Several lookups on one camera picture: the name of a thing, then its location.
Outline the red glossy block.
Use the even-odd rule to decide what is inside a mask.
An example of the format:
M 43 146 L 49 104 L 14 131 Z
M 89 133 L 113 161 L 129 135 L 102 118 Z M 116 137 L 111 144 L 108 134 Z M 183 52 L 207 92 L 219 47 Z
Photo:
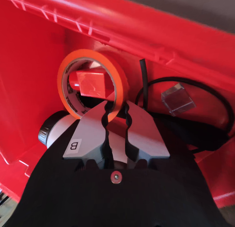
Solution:
M 111 77 L 102 67 L 75 70 L 69 74 L 69 84 L 82 96 L 114 101 L 115 91 Z

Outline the clear acrylic cube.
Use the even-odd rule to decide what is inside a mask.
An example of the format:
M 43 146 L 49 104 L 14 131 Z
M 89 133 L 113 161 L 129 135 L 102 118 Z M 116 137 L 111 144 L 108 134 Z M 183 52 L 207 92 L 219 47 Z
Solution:
M 181 83 L 161 93 L 161 101 L 173 117 L 196 108 L 196 104 Z

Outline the white cylinder with black cap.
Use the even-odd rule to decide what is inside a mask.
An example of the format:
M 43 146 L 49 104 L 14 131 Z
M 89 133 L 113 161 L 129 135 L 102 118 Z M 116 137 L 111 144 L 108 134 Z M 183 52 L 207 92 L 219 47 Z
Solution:
M 58 111 L 40 127 L 38 140 L 48 149 L 77 119 L 67 111 Z

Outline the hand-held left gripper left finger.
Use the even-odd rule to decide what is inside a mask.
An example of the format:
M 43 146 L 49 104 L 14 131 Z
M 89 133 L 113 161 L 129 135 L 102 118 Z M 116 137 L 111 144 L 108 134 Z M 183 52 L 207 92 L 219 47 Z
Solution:
M 114 167 L 106 128 L 112 106 L 113 103 L 105 100 L 81 117 L 64 152 L 64 159 L 81 159 L 84 165 L 91 159 L 101 169 Z

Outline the orange tape roll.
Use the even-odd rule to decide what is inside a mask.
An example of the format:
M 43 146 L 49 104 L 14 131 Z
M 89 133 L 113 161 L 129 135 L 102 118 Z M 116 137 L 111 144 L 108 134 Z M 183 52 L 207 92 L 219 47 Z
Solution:
M 114 85 L 114 104 L 108 115 L 108 122 L 112 121 L 122 109 L 124 102 L 127 100 L 129 85 L 125 72 L 119 63 L 104 52 L 96 52 L 90 49 L 78 49 L 68 54 L 60 64 L 57 75 L 57 88 L 60 99 L 68 111 L 75 119 L 80 119 L 85 112 L 89 111 L 78 100 L 76 93 L 69 93 L 68 77 L 72 67 L 78 66 L 82 61 L 95 61 L 103 67 L 110 76 Z

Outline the black rubber tube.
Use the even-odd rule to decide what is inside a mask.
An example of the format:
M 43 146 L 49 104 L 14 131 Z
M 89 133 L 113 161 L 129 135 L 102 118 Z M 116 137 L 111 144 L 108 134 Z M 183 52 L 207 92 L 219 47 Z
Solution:
M 147 73 L 145 59 L 141 59 L 139 62 L 140 62 L 142 82 L 143 82 L 143 109 L 147 111 L 148 109 L 148 73 Z

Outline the red plastic bin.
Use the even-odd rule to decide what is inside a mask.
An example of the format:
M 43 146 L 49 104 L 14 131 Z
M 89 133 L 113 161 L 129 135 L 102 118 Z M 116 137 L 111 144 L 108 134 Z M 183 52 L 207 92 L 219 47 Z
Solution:
M 129 100 L 148 80 L 179 76 L 235 109 L 235 0 L 0 0 L 0 188 L 19 202 L 46 148 L 44 120 L 62 110 L 61 63 L 102 52 L 125 72 Z

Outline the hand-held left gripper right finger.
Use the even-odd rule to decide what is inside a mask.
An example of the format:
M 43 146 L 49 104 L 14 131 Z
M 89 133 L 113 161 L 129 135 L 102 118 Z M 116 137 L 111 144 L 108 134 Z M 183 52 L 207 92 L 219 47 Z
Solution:
M 170 158 L 154 119 L 148 112 L 127 101 L 125 115 L 125 154 L 128 169 L 134 169 L 139 160 L 145 160 L 149 165 L 152 159 Z

